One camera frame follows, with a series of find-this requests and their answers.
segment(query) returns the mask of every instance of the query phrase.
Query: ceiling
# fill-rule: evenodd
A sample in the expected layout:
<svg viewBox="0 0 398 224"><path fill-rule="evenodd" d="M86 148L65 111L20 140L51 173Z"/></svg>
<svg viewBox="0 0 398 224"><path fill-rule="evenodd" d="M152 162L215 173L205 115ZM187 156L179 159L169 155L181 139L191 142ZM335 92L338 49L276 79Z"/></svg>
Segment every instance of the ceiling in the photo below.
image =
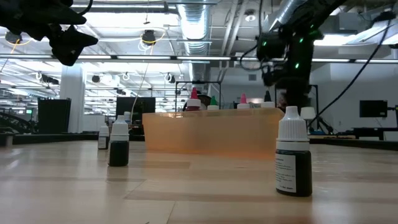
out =
<svg viewBox="0 0 398 224"><path fill-rule="evenodd" d="M153 55L183 55L184 44L182 30L180 28L180 18L177 14L163 14L163 13L128 13L126 11L115 13L115 4L137 4L137 1L95 1L95 5L104 5L108 2L109 7L97 8L96 11L103 12L89 12L85 15L88 22L85 25L77 26L80 32L93 35L99 38L99 44L87 47L82 55L140 55L150 54L150 50L142 49L141 34L144 30L155 30L157 43L154 45ZM231 12L231 5L239 3L241 7L242 1L227 1L221 0L211 7L210 17L210 32L211 36L208 41L210 45L210 55L220 55L223 45L224 34L226 32L226 25L228 17ZM341 6L332 15L339 15L340 13L351 12L356 15L355 23L358 23L358 32L361 32L363 24L366 19L358 16L358 12L371 11L380 7L385 7L387 1L348 1L344 6ZM75 1L75 5L85 5L88 1ZM152 5L152 2L147 2L147 6ZM278 0L264 0L264 15L270 14L278 10L280 1ZM169 3L170 8L174 8L174 4ZM256 11L259 7L259 1L250 0L247 2L246 9L253 9ZM8 43L4 34L7 32L6 28L0 27L0 54L9 54L14 46ZM234 41L231 55L245 52L256 44L255 38L258 35L258 18L254 21L246 21L243 19L240 23L239 30ZM23 35L23 45L18 45L14 49L14 54L52 54L49 43L46 40L37 42L31 40L26 34ZM373 38L363 45L374 46L377 39ZM345 50L347 46L316 46L314 57L318 58L367 58L369 51ZM376 55L376 58L384 58L391 54L390 49L385 46ZM61 80L62 65L59 62L38 62L28 60L0 60L0 65L4 65L0 74L1 88L6 88L11 85L15 86L42 86L46 87L48 84L40 82L40 74L48 75L54 79ZM114 99L118 94L115 90L98 90L98 87L109 87L112 85L119 85L124 88L139 88L143 82L144 88L156 88L156 91L140 91L139 96L156 96L158 97L159 111L174 110L173 95L174 91L160 90L162 88L174 88L175 85L167 82L165 76L167 74L174 75L176 80L190 81L188 64L187 63L126 63L126 62L85 62L83 69L88 75L86 84L86 111L104 112L112 114L114 111L114 104L109 100ZM146 78L142 81L142 76L146 72ZM212 65L211 79L216 80L220 68L217 65ZM249 81L248 75L256 74L255 81ZM100 83L93 83L91 81L93 75L103 77ZM262 85L261 74L254 72L248 73L240 68L229 68L223 80L224 85ZM56 98L59 95L58 85L50 85L54 89L41 90L18 90L7 89L3 90L0 99L0 108L12 108L15 106L35 107L37 103L35 98L51 97ZM136 96L137 90L126 90L127 96ZM180 97L184 100L188 96L187 91L183 91Z"/></svg>

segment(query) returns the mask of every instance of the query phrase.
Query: wooden table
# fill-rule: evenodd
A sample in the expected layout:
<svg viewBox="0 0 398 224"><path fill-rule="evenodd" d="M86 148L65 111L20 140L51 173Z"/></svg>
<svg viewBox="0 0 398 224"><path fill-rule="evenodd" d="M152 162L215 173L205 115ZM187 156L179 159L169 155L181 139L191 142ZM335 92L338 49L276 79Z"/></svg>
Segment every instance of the wooden table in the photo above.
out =
<svg viewBox="0 0 398 224"><path fill-rule="evenodd" d="M313 196L274 189L272 161L146 153L108 167L95 141L0 149L4 224L398 223L398 152L313 145Z"/></svg>

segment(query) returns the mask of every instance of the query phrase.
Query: red bottle cap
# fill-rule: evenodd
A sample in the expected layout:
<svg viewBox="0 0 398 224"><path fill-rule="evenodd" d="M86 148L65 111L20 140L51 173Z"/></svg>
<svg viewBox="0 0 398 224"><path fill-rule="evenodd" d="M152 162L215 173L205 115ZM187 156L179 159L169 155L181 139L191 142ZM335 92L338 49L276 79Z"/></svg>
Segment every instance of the red bottle cap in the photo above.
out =
<svg viewBox="0 0 398 224"><path fill-rule="evenodd" d="M242 96L241 96L241 103L248 103L247 101L246 101L246 94L244 94L244 93L242 93Z"/></svg>
<svg viewBox="0 0 398 224"><path fill-rule="evenodd" d="M198 92L196 87L192 88L191 99L198 99Z"/></svg>

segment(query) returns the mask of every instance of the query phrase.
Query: air duct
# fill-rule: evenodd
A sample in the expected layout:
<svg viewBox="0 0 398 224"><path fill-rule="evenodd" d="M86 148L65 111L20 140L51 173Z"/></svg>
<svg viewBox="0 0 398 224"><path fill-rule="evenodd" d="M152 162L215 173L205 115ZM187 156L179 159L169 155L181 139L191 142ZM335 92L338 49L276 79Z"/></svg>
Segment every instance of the air duct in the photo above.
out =
<svg viewBox="0 0 398 224"><path fill-rule="evenodd" d="M181 30L185 40L207 39L209 35L210 7L202 4L179 4ZM209 43L186 42L187 55L208 55ZM209 81L210 65L207 63L190 63L189 74L192 81ZM203 94L207 94L208 85L193 85Z"/></svg>
<svg viewBox="0 0 398 224"><path fill-rule="evenodd" d="M262 26L263 32L269 32L280 24L285 24L293 12L307 0L283 0L278 11L267 15Z"/></svg>

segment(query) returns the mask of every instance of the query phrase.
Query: white label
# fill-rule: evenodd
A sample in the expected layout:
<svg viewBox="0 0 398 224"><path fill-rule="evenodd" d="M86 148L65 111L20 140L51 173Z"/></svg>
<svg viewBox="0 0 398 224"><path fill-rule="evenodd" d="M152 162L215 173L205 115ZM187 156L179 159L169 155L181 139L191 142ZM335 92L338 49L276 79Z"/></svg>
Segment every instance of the white label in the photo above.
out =
<svg viewBox="0 0 398 224"><path fill-rule="evenodd" d="M98 138L98 149L105 149L106 148L106 137L99 137Z"/></svg>
<svg viewBox="0 0 398 224"><path fill-rule="evenodd" d="M275 154L276 188L296 193L296 157Z"/></svg>

